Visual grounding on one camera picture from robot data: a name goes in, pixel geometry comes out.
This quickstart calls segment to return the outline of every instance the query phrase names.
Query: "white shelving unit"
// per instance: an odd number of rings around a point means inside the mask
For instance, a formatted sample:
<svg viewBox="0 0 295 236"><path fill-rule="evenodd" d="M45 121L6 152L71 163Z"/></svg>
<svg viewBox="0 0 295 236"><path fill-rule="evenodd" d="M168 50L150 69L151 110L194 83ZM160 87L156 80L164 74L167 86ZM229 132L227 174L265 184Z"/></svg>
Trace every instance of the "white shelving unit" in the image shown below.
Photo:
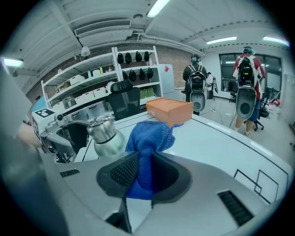
<svg viewBox="0 0 295 236"><path fill-rule="evenodd" d="M142 62L144 62L144 53L146 51L149 52L150 57L152 57L153 60L146 62L146 65L138 66L138 64L135 60L136 52L139 52L142 55ZM121 65L118 64L118 62L117 62L117 57L118 57L119 53L123 54L124 58L125 58L126 53L130 53L132 56L133 64L135 66L130 67L130 65L128 65L128 68L122 69ZM140 104L144 105L149 100L163 96L163 91L162 91L162 86L161 86L161 77L158 72L158 64L159 64L159 62L158 62L158 56L157 56L157 51L156 51L155 46L153 46L152 50L127 50L127 51L121 51L121 52L119 52L116 47L112 47L111 53L106 53L104 55L95 56L95 57L89 58L87 60L78 62L78 63L70 66L69 68L63 70L62 72L58 73L57 75L55 75L54 77L49 79L47 82L44 83L43 81L41 81L43 95L44 95L44 98L46 99L46 96L45 96L46 87L48 87L48 86L57 87L57 86L63 84L64 82L66 82L69 78L71 78L73 76L85 74L88 71L93 71L93 70L96 70L100 67L111 66L114 68L114 70L110 71L110 72L105 72L103 74L99 74L99 75L92 76L92 77L86 76L84 81L73 84L73 85L69 86L68 88L65 88L64 90L60 91L59 93L56 93L54 96L52 96L46 100L46 104L47 104L48 108L52 108L51 103L54 100L62 101L63 99L65 99L66 97L68 97L70 95L77 97L77 95L75 95L75 94L82 89L83 90L85 89L85 91L87 91L87 87L91 87L93 85L99 86L100 83L105 83L108 81L114 81L114 80L116 80L117 82L122 81L123 80L122 71L129 73L129 71L132 69L133 71L135 71L136 74L139 74L140 69L143 69L144 72L146 73L148 71L148 68L151 68L151 69L153 69L153 77L151 79L146 79L145 81L137 81L136 83L141 83L141 84L134 84L134 87L138 87L138 88L144 88L144 87L151 86L154 90L154 96L140 100ZM74 111L82 109L83 107L89 106L90 104L94 104L95 102L102 100L104 97L107 97L108 95L109 95L109 93L104 94L100 97L96 96L91 101L86 100L82 104L77 104L77 105L71 106L70 108L67 108L61 112L67 113L67 114L72 113Z"/></svg>
<svg viewBox="0 0 295 236"><path fill-rule="evenodd" d="M141 54L142 62L145 62L144 61L144 53L146 51L148 51L148 53L150 54L150 60L148 62L146 62L146 65L138 66L137 65L138 63L136 62L136 52L139 52ZM133 85L133 87L138 87L138 88L152 86L152 88L154 90L154 96L141 99L140 104L144 105L149 100L153 100L158 97L163 97L161 75L160 75L159 69L158 69L159 60L158 60L158 56L157 56L156 47L153 46L153 49L147 49L147 50L126 50L126 51L118 51L118 48L115 47L116 58L118 58L119 53L121 53L124 56L124 61L125 61L126 53L130 53L131 58L132 58L132 64L135 64L134 67L130 67L130 65L128 65L127 68L122 68L122 66L118 63L118 70L119 70L121 81L123 80L123 71L125 71L128 74L130 70L133 70L136 74L138 74L140 69L143 69L145 73L148 71L148 68L153 69L153 77L151 79L149 79L148 83Z"/></svg>
<svg viewBox="0 0 295 236"><path fill-rule="evenodd" d="M116 71L106 72L94 77L91 77L89 79L85 79L85 81L75 83L74 85L62 90L61 92L57 93L56 95L52 96L50 99L48 99L48 102L51 102L53 100L61 100L63 98L66 98L67 96L78 92L79 90L89 87L91 85L94 85L96 83L105 82L108 80L115 79L117 77Z"/></svg>

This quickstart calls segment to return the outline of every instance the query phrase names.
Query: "red shirt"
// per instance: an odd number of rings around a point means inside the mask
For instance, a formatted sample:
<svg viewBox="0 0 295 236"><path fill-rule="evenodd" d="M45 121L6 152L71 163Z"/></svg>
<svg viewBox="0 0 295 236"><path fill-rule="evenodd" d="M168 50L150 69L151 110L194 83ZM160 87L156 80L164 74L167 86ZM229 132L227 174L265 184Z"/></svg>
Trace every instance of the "red shirt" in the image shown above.
<svg viewBox="0 0 295 236"><path fill-rule="evenodd" d="M239 70L239 68L238 68L239 62L240 62L240 59L243 57L249 57L250 59L252 58L253 65L255 67L257 74L259 74L260 76L266 77L265 71L261 65L260 60L257 57L253 56L252 54L242 54L241 56L239 56L236 59L234 70L233 70L234 77L237 78L237 73ZM255 80L257 81L256 85L255 85L256 97L257 97L257 99L260 99L261 98L260 84L259 84L258 78L255 78Z"/></svg>

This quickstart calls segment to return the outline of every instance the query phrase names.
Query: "ceiling light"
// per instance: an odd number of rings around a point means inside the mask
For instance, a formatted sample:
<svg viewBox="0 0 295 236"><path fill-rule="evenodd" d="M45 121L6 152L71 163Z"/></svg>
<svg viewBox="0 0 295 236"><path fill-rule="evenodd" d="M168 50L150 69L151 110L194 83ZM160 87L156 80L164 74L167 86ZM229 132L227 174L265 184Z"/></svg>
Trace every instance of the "ceiling light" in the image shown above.
<svg viewBox="0 0 295 236"><path fill-rule="evenodd" d="M287 41L282 40L282 39L276 39L276 38L271 38L271 37L265 36L265 37L263 37L263 40L282 43L284 45L287 45L288 47L290 46L290 44Z"/></svg>
<svg viewBox="0 0 295 236"><path fill-rule="evenodd" d="M170 0L158 0L147 12L147 17L155 18Z"/></svg>
<svg viewBox="0 0 295 236"><path fill-rule="evenodd" d="M207 42L207 44L213 44L213 43L216 43L216 42L224 42L224 41L230 41L230 40L236 40L236 37L217 39L217 40L209 41L209 42Z"/></svg>
<svg viewBox="0 0 295 236"><path fill-rule="evenodd" d="M14 67L21 67L24 63L21 59L15 59L15 58L3 58L3 62L6 66L14 66Z"/></svg>

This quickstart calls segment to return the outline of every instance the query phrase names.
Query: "ceiling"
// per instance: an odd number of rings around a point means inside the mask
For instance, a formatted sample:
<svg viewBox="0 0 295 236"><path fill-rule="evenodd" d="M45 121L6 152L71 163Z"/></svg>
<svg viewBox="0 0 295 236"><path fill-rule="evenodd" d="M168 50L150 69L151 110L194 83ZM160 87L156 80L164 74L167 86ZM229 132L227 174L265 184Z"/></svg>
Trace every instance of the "ceiling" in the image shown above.
<svg viewBox="0 0 295 236"><path fill-rule="evenodd" d="M266 35L282 39L284 36L274 26L270 16L251 0L171 0L156 18L146 17L155 2L41 1L20 23L3 54L22 58L23 69L37 74L15 77L27 93L49 70L79 54L81 44L94 48L131 41L144 42L168 45L200 55L215 47L230 47L233 43L286 49L282 44L265 45L262 42ZM142 14L143 17L133 18L135 14ZM76 38L74 29L110 19L130 19L131 27ZM232 36L237 36L237 40L207 45L207 41Z"/></svg>

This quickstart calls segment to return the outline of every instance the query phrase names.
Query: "stainless steel bottle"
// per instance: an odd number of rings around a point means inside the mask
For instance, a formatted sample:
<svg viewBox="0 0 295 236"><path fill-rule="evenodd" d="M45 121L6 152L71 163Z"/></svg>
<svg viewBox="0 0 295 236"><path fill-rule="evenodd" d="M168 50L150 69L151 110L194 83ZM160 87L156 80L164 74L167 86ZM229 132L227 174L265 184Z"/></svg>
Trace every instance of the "stainless steel bottle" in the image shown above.
<svg viewBox="0 0 295 236"><path fill-rule="evenodd" d="M94 140L94 149L100 158L124 152L123 134L116 130L112 115L99 116L87 127Z"/></svg>

